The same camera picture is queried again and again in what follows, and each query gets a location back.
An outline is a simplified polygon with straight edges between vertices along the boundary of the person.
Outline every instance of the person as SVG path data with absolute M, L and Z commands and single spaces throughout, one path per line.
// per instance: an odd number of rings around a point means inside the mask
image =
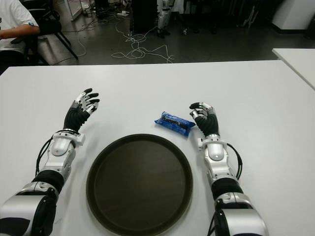
M 38 24 L 21 2 L 0 0 L 0 75 L 10 66 L 24 64 L 25 43 L 11 41 L 32 34 L 39 34 Z

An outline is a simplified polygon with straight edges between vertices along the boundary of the floor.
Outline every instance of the floor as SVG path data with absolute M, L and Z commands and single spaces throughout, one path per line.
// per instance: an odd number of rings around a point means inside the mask
M 143 64 L 167 63 L 166 48 L 155 51 L 164 56 L 146 54 L 143 58 L 127 59 L 114 58 L 113 53 L 129 53 L 132 50 L 131 42 L 126 42 L 126 37 L 116 31 L 125 33 L 129 29 L 128 17 L 117 18 L 110 15 L 108 21 L 97 23 L 97 19 L 81 14 L 75 21 L 65 9 L 64 3 L 57 6 L 61 15 L 63 32 L 72 43 L 72 49 L 77 55 L 86 54 L 78 60 L 70 58 L 72 55 L 59 42 L 54 35 L 40 40 L 40 51 L 50 64 L 58 65 L 91 65 L 91 64 Z M 82 25 L 94 23 L 86 30 L 76 33 Z M 172 20 L 168 30 L 171 35 L 165 39 L 157 38 L 155 32 L 147 34 L 145 42 L 140 47 L 147 50 L 156 49 L 166 45 L 169 55 L 173 55 L 174 63 L 182 62 L 212 62 L 212 61 L 240 61 L 240 60 L 271 60 L 277 59 L 272 53 L 273 48 L 315 48 L 315 40 L 305 39 L 302 34 L 278 34 L 267 25 L 252 26 L 248 28 L 219 28 L 213 35 L 208 29 L 201 28 L 198 34 L 189 32 L 182 35 L 182 24 L 179 20 Z

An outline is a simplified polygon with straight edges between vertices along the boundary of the black chair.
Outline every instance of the black chair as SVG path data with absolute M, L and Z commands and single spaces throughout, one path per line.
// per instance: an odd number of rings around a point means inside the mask
M 38 52 L 38 36 L 54 34 L 59 41 L 69 50 L 69 52 L 78 59 L 77 55 L 70 48 L 71 43 L 62 33 L 62 26 L 59 22 L 60 15 L 53 9 L 52 0 L 20 0 L 23 6 L 32 14 L 38 23 L 40 34 L 21 37 L 13 40 L 11 43 L 20 43 L 25 41 L 26 48 L 24 58 L 26 65 L 35 65 L 39 60 L 44 65 L 49 65 L 47 61 Z M 33 56 L 28 55 L 29 49 L 32 50 Z

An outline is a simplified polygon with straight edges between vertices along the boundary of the wall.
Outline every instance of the wall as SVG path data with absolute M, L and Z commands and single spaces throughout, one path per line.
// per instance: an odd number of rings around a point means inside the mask
M 305 30 L 315 14 L 315 0 L 286 0 L 272 23 L 283 30 Z

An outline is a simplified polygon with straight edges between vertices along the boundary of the round tray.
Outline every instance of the round tray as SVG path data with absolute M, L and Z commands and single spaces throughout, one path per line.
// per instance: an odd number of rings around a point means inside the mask
M 153 236 L 174 225 L 192 195 L 185 155 L 170 141 L 135 134 L 106 147 L 87 180 L 87 199 L 96 219 L 124 236 Z

